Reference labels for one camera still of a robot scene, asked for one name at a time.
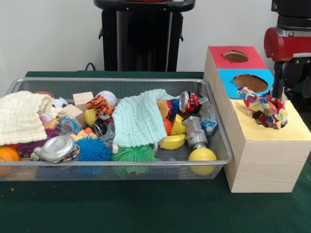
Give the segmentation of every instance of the green spiky ball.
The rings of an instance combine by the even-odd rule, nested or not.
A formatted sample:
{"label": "green spiky ball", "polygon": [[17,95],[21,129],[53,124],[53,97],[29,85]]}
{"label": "green spiky ball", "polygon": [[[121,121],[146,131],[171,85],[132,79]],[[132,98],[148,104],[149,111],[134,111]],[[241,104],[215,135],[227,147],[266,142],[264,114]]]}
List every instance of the green spiky ball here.
{"label": "green spiky ball", "polygon": [[[119,162],[153,162],[155,160],[155,152],[149,146],[121,147],[118,153],[112,155],[112,161]],[[120,178],[125,179],[128,174],[140,175],[149,172],[149,166],[116,166],[114,170]]]}

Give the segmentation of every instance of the blue panel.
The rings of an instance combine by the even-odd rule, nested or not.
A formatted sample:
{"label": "blue panel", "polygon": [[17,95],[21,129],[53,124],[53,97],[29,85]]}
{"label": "blue panel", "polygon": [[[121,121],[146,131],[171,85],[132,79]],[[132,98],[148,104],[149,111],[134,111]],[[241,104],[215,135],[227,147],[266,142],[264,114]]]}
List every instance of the blue panel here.
{"label": "blue panel", "polygon": [[260,77],[268,83],[268,88],[265,91],[257,94],[266,94],[272,87],[274,77],[268,69],[219,69],[219,76],[224,83],[227,95],[232,99],[240,99],[238,96],[238,87],[234,84],[233,79],[241,74],[251,74]]}

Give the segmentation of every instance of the heart-patterned cloth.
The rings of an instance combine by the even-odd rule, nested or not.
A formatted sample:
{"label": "heart-patterned cloth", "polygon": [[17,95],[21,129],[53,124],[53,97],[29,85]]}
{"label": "heart-patterned cloth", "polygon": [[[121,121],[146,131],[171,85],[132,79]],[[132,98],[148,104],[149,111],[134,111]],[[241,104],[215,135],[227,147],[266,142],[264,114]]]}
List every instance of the heart-patterned cloth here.
{"label": "heart-patterned cloth", "polygon": [[269,94],[257,95],[248,87],[238,88],[238,95],[244,100],[247,108],[253,111],[256,123],[264,127],[280,129],[287,123],[288,111],[285,109],[286,96],[283,94],[279,99],[272,97],[271,88]]}

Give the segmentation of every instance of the crushed soda can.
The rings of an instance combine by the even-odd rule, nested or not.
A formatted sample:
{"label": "crushed soda can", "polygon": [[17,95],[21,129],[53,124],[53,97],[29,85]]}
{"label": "crushed soda can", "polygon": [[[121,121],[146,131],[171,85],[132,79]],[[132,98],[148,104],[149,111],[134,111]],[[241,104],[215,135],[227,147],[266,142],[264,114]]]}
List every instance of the crushed soda can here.
{"label": "crushed soda can", "polygon": [[179,97],[179,110],[184,114],[198,113],[201,97],[203,97],[201,94],[196,95],[190,91],[184,91]]}

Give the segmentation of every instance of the mint green cloth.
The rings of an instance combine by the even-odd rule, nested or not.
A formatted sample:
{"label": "mint green cloth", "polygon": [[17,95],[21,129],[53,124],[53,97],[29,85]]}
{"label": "mint green cloth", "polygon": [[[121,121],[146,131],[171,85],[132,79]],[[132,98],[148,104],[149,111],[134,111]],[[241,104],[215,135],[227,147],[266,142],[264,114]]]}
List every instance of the mint green cloth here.
{"label": "mint green cloth", "polygon": [[119,147],[139,147],[166,138],[157,100],[172,100],[164,89],[155,89],[139,96],[121,99],[112,117],[115,122],[114,144]]}

